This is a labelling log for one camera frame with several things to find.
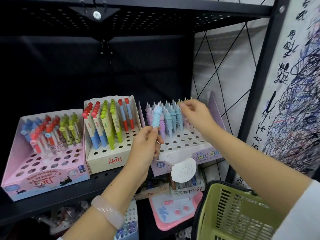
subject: pink button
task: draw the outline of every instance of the pink button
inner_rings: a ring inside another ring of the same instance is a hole
[[[175,209],[174,210],[174,214],[176,214],[177,216],[181,215],[181,211],[179,209]]]
[[[188,205],[184,205],[184,206],[183,206],[183,209],[184,209],[185,211],[188,211],[188,210],[190,210],[190,207],[189,207]]]

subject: shopping basket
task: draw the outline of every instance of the shopping basket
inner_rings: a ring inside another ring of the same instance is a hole
[[[283,218],[250,189],[210,181],[194,215],[192,240],[269,240]]]

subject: pink display box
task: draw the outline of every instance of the pink display box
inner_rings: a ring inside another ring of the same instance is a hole
[[[210,113],[211,113],[214,121],[222,129],[225,130],[226,128],[224,126],[224,123],[221,118],[221,114],[219,112],[216,101],[214,99],[213,92],[210,93],[208,108],[210,110]],[[142,127],[144,127],[145,121],[144,121],[140,102],[139,102],[139,115],[140,115],[141,125],[142,125]],[[210,161],[222,158],[222,155],[220,154],[220,152],[218,150],[216,150],[213,146],[211,146],[211,147],[202,149],[200,151],[194,151],[192,154],[190,153],[190,157],[193,158],[197,164],[202,164],[202,163],[206,163],[206,162],[210,162]],[[172,165],[168,164],[165,161],[153,160],[151,163],[151,168],[152,168],[154,176],[159,176],[162,174],[170,173]]]
[[[1,187],[13,201],[42,194],[64,186],[79,183],[90,178],[86,165],[85,149],[82,143],[69,146],[59,155],[44,161],[40,154],[33,152],[30,143],[20,134],[27,119],[44,119],[48,114],[62,117],[65,113],[75,112],[81,124],[82,109],[70,109],[21,117],[11,147]]]

